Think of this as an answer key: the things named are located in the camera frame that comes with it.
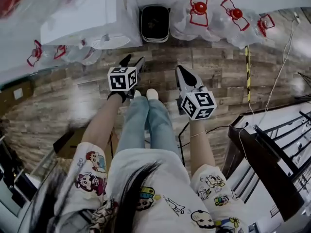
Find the yellow-black caution tape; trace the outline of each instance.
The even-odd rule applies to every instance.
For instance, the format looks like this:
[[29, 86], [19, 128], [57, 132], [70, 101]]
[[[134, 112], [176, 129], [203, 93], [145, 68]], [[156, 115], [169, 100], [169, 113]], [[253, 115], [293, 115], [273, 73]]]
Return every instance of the yellow-black caution tape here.
[[247, 102], [251, 100], [251, 58], [249, 46], [245, 47], [246, 72], [247, 72]]

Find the electric cable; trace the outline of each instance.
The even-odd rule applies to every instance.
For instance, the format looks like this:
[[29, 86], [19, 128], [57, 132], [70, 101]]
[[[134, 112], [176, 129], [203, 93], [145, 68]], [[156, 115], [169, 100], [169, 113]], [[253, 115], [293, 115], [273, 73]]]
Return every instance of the electric cable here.
[[[181, 135], [182, 135], [182, 133], [186, 130], [186, 128], [188, 127], [188, 125], [189, 125], [189, 122], [185, 125], [185, 127], [183, 128], [183, 130], [179, 133], [179, 135], [178, 135], [178, 140], [179, 140], [179, 149], [180, 149], [180, 152], [181, 152], [181, 157], [182, 157], [182, 162], [183, 162], [183, 164], [185, 165], [185, 159], [184, 159], [184, 154], [183, 154], [183, 147], [184, 146], [186, 146], [186, 145], [188, 145], [188, 144], [190, 144], [190, 142], [188, 142], [188, 143], [186, 143], [186, 144], [184, 144], [184, 145], [182, 145], [182, 143], [181, 143], [181, 139], [180, 139], [180, 137], [181, 137]], [[243, 127], [243, 128], [235, 128], [235, 127], [233, 127], [233, 128], [235, 128], [235, 129], [237, 129], [237, 130], [240, 130], [240, 132], [243, 130], [243, 129], [245, 129], [246, 127], [248, 126], [248, 122], [246, 122], [246, 124], [245, 124], [245, 126]], [[208, 133], [210, 133], [210, 132], [212, 132], [212, 131], [214, 131], [214, 130], [216, 130], [216, 129], [219, 129], [219, 128], [229, 128], [230, 126], [219, 126], [219, 127], [216, 127], [216, 128], [214, 128], [214, 129], [212, 129], [212, 130], [210, 130], [210, 131], [207, 131], [206, 132], [206, 134], [208, 134]]]
[[242, 128], [242, 129], [239, 131], [239, 139], [240, 139], [240, 142], [241, 142], [241, 145], [242, 145], [244, 154], [245, 154], [245, 159], [248, 161], [248, 159], [247, 159], [247, 157], [246, 157], [245, 148], [244, 148], [243, 142], [242, 142], [241, 137], [240, 137], [240, 133], [241, 133], [242, 130], [246, 130], [246, 129], [245, 129], [245, 128]]
[[[283, 70], [283, 68], [284, 68], [284, 66], [285, 66], [285, 63], [286, 63], [286, 61], [287, 61], [287, 59], [288, 59], [288, 56], [289, 56], [289, 54], [290, 54], [291, 47], [292, 47], [292, 38], [293, 38], [293, 35], [294, 35], [296, 29], [298, 28], [298, 25], [299, 25], [299, 24], [298, 24], [298, 25], [296, 26], [296, 28], [294, 29], [294, 22], [295, 22], [295, 20], [292, 20], [292, 27], [291, 27], [290, 38], [289, 38], [288, 42], [286, 43], [286, 45], [285, 45], [285, 47], [284, 47], [284, 51], [283, 51], [283, 62], [282, 62], [282, 66], [281, 66], [281, 69], [280, 69], [280, 71], [279, 71], [279, 73], [278, 73], [278, 75], [277, 75], [277, 77], [276, 77], [276, 80], [275, 80], [275, 82], [274, 82], [274, 85], [273, 85], [273, 87], [272, 87], [272, 90], [271, 90], [271, 92], [270, 92], [270, 95], [269, 95], [269, 98], [268, 98], [268, 101], [267, 101], [267, 105], [266, 105], [266, 107], [265, 107], [265, 112], [264, 112], [262, 118], [260, 119], [258, 125], [255, 125], [255, 126], [259, 126], [259, 125], [261, 124], [261, 122], [263, 121], [263, 119], [264, 119], [265, 116], [266, 116], [267, 111], [269, 110], [269, 102], [270, 102], [270, 99], [271, 99], [273, 90], [274, 90], [274, 88], [275, 88], [275, 86], [276, 86], [276, 84], [277, 84], [277, 81], [278, 81], [278, 79], [279, 79], [279, 77], [280, 77], [280, 75], [281, 75], [281, 72], [282, 72], [282, 70]], [[289, 45], [289, 49], [288, 49], [288, 52], [287, 52], [286, 58], [285, 58], [285, 51], [286, 51], [286, 48], [287, 48], [288, 45]]]

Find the white cartoon-print shirt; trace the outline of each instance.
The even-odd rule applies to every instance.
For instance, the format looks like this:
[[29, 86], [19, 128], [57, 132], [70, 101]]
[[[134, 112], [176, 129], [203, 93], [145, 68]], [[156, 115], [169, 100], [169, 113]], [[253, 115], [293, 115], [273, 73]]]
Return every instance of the white cartoon-print shirt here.
[[[115, 216], [129, 176], [155, 161], [162, 165], [141, 187], [136, 207], [139, 218], [136, 233], [213, 233], [221, 229], [229, 233], [248, 232], [245, 204], [226, 184], [218, 167], [203, 165], [190, 181], [174, 152], [129, 149], [115, 155], [107, 179], [103, 150], [87, 142], [79, 144], [55, 205], [57, 212], [64, 194], [70, 189], [56, 231], [100, 232], [99, 229]], [[85, 209], [95, 210], [91, 223], [72, 222], [72, 215]]]

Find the red plastic handle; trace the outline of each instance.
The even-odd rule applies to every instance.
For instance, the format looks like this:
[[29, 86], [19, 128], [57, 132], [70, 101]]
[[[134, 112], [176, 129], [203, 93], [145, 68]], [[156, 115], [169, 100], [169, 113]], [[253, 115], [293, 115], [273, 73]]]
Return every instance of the red plastic handle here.
[[41, 54], [42, 54], [42, 50], [41, 50], [42, 45], [41, 45], [41, 43], [40, 43], [39, 41], [37, 41], [37, 40], [34, 40], [34, 43], [35, 43], [35, 49], [40, 49], [40, 54], [39, 54], [39, 56], [36, 56], [37, 60], [36, 60], [33, 64], [30, 62], [29, 59], [30, 59], [31, 57], [34, 57], [34, 56], [33, 56], [33, 55], [30, 55], [30, 56], [28, 57], [27, 63], [28, 63], [28, 65], [30, 65], [31, 67], [34, 67], [34, 66], [35, 66], [35, 64], [38, 62], [38, 60], [40, 59]]
[[[63, 52], [60, 53], [59, 55], [57, 55], [58, 50], [62, 50]], [[66, 50], [67, 50], [67, 46], [65, 46], [65, 45], [59, 45], [59, 46], [57, 47], [57, 51], [56, 51], [56, 53], [55, 53], [55, 55], [54, 55], [54, 59], [55, 59], [55, 60], [58, 60], [60, 57], [64, 56], [64, 55], [66, 54]]]
[[[227, 1], [230, 1], [230, 2], [231, 2], [233, 9], [229, 9], [229, 8], [226, 8], [226, 7], [224, 6], [224, 3], [227, 2]], [[222, 7], [225, 9], [225, 12], [228, 14], [228, 16], [230, 16], [230, 17], [232, 18], [232, 22], [233, 22], [235, 25], [237, 25], [237, 26], [239, 27], [240, 31], [245, 31], [246, 29], [248, 29], [248, 27], [249, 27], [250, 24], [249, 24], [249, 22], [243, 17], [243, 13], [242, 13], [242, 11], [241, 11], [240, 9], [239, 9], [239, 11], [241, 12], [241, 17], [238, 18], [238, 19], [235, 19], [235, 18], [232, 17], [231, 11], [234, 10], [234, 9], [237, 9], [237, 8], [234, 6], [234, 3], [233, 3], [231, 0], [223, 0], [223, 2], [220, 4], [220, 6], [222, 6]], [[237, 24], [237, 23], [235, 22], [235, 21], [238, 21], [238, 20], [245, 20], [247, 24], [246, 24], [243, 28], [241, 28], [241, 27], [239, 26], [239, 24]]]
[[[195, 9], [196, 4], [197, 4], [197, 3], [192, 3], [192, 0], [190, 0], [190, 5], [191, 5], [191, 7], [192, 7], [192, 9], [191, 9], [191, 11], [190, 11], [190, 23], [191, 23], [191, 24], [194, 24], [194, 25], [197, 25], [197, 26], [207, 27], [207, 26], [208, 26], [207, 13], [206, 13], [206, 11], [205, 11], [204, 13], [199, 13], [199, 12]], [[194, 21], [192, 20], [193, 14], [205, 16], [206, 23], [205, 23], [205, 24], [201, 24], [201, 23], [194, 22]]]
[[[268, 18], [270, 19], [270, 21], [272, 22], [272, 26], [271, 26], [271, 27], [266, 28], [266, 27], [262, 24], [262, 21], [261, 21], [261, 20], [262, 20], [264, 17], [268, 17]], [[262, 16], [262, 17], [258, 20], [257, 26], [259, 27], [259, 30], [260, 30], [260, 32], [263, 34], [263, 36], [264, 36], [264, 37], [267, 37], [266, 30], [275, 27], [276, 24], [274, 23], [272, 17], [271, 17], [269, 14], [266, 14], [266, 15]]]

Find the cartoon character print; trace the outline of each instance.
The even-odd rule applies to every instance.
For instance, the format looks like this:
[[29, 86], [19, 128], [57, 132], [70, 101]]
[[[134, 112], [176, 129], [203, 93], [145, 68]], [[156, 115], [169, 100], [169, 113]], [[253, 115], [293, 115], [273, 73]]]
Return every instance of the cartoon character print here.
[[93, 164], [93, 170], [100, 173], [106, 173], [105, 158], [98, 152], [91, 151], [86, 153], [86, 159]]
[[143, 211], [149, 209], [154, 202], [154, 195], [155, 190], [152, 187], [142, 186], [140, 188], [139, 202], [136, 206], [136, 210]]
[[184, 206], [177, 204], [176, 202], [174, 202], [170, 198], [164, 197], [164, 199], [167, 202], [167, 204], [172, 208], [172, 210], [177, 214], [177, 216], [179, 216], [179, 214], [184, 213], [184, 209], [185, 209]]
[[198, 191], [197, 194], [201, 200], [206, 200], [206, 199], [208, 199], [211, 192], [212, 191], [210, 189], [206, 190], [203, 188], [201, 191]]
[[87, 192], [95, 191], [98, 196], [106, 194], [106, 178], [102, 179], [92, 174], [79, 174], [75, 186]]
[[83, 159], [80, 158], [80, 159], [79, 159], [79, 162], [77, 163], [77, 166], [79, 166], [80, 168], [82, 168], [82, 167], [83, 167], [83, 164], [84, 164]]
[[112, 219], [118, 203], [111, 199], [92, 214], [90, 233], [99, 233], [106, 223]]
[[232, 192], [232, 199], [233, 199], [233, 200], [238, 200], [239, 197], [235, 194], [235, 192], [232, 191], [232, 190], [231, 190], [231, 192]]
[[196, 224], [201, 229], [214, 229], [214, 222], [208, 212], [205, 211], [195, 211], [191, 214], [191, 219], [196, 222]]
[[235, 229], [237, 229], [239, 227], [240, 221], [236, 217], [230, 217], [230, 218], [227, 218], [227, 219], [224, 219], [224, 220], [221, 220], [221, 221], [215, 221], [215, 225], [216, 225], [217, 228], [228, 230], [228, 232], [230, 232], [230, 233], [231, 232], [235, 233]]
[[215, 187], [215, 188], [214, 188], [215, 193], [219, 193], [219, 192], [221, 192], [221, 190], [222, 190], [222, 189], [221, 189], [220, 187]]
[[220, 178], [219, 175], [209, 175], [205, 178], [205, 182], [210, 188], [215, 188], [216, 186], [223, 187], [225, 185], [223, 179]]
[[223, 206], [229, 202], [229, 198], [227, 196], [220, 196], [215, 198], [216, 206]]

